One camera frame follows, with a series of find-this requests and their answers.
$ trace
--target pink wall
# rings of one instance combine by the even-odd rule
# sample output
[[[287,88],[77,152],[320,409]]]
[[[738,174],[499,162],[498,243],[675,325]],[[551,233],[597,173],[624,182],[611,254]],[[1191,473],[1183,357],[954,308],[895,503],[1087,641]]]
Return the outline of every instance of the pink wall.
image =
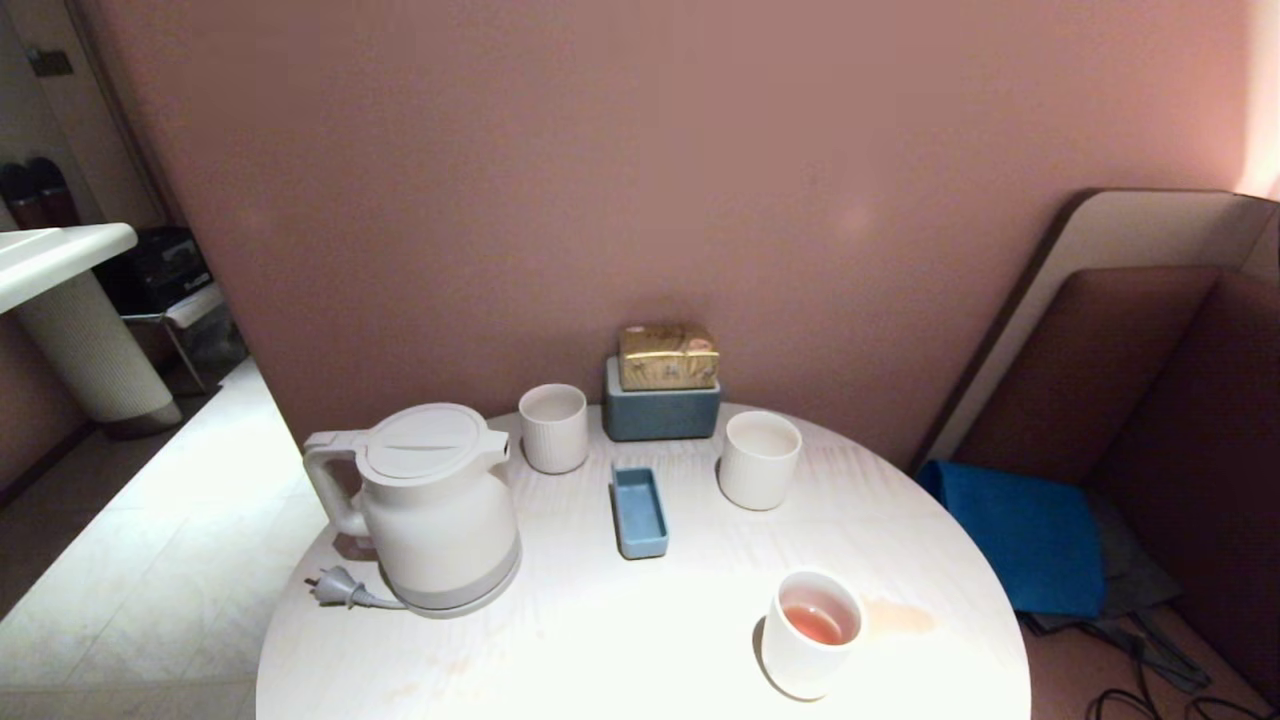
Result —
[[[88,421],[13,315],[0,315],[0,488]]]
[[[1070,192],[1243,167],[1243,1],[338,5],[99,9],[298,437],[689,318],[901,464]]]

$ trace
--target kettle lid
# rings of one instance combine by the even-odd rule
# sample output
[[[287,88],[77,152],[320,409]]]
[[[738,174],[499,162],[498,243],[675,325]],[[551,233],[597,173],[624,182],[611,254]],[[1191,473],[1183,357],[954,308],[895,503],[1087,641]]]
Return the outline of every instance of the kettle lid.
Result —
[[[448,402],[419,405],[387,418],[369,433],[369,466],[388,478],[410,479],[462,469],[476,452],[484,418]]]

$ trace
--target blue box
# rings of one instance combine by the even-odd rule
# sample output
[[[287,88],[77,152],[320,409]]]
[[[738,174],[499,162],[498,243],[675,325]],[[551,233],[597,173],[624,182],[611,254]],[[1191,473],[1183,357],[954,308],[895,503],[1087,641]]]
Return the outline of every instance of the blue box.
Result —
[[[667,518],[649,468],[613,469],[609,486],[618,551],[627,560],[667,553]]]
[[[721,384],[707,389],[639,389],[618,382],[618,359],[604,363],[604,432],[616,442],[716,434]]]

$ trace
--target blue tray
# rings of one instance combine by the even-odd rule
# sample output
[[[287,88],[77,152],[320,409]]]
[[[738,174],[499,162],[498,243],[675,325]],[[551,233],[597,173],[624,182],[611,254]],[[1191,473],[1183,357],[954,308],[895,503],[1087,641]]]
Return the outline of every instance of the blue tray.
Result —
[[[627,560],[667,553],[667,519],[649,468],[613,469],[609,487],[618,551]]]

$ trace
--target white tile floor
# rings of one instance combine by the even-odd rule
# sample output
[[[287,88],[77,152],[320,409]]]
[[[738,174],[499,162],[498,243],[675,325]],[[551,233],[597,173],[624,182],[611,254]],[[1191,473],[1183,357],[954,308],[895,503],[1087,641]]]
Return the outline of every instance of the white tile floor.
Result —
[[[42,516],[92,512],[122,445],[86,441],[0,515],[6,570]],[[0,621],[0,719],[253,717],[271,609],[324,524],[247,360]]]

